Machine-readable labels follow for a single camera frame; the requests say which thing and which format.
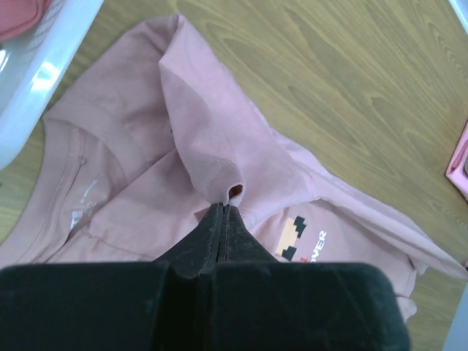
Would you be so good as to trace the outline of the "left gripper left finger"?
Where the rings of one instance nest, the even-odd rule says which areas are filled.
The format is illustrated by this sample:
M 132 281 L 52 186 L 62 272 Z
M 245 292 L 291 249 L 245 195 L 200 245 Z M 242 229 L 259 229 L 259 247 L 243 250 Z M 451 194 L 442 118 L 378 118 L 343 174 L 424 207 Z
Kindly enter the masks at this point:
M 3 350 L 201 350 L 197 280 L 223 207 L 153 262 L 14 265 L 1 271 Z

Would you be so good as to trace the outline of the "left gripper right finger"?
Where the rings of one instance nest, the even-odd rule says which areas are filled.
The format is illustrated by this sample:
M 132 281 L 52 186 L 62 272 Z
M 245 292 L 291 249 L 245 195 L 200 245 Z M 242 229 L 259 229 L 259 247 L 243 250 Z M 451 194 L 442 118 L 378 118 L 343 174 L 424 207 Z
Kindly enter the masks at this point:
M 387 277 L 363 263 L 274 263 L 238 210 L 222 211 L 206 350 L 408 350 Z

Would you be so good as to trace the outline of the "dusty pink graphic t-shirt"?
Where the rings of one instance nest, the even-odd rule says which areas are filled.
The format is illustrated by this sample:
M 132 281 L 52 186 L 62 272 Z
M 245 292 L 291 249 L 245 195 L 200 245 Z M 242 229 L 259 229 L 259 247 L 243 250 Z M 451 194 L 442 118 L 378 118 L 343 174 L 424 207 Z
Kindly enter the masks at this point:
M 182 15 L 125 33 L 44 125 L 42 168 L 1 245 L 4 267 L 155 260 L 224 203 L 281 263 L 378 267 L 404 319 L 427 268 L 467 278 L 409 217 L 271 128 Z

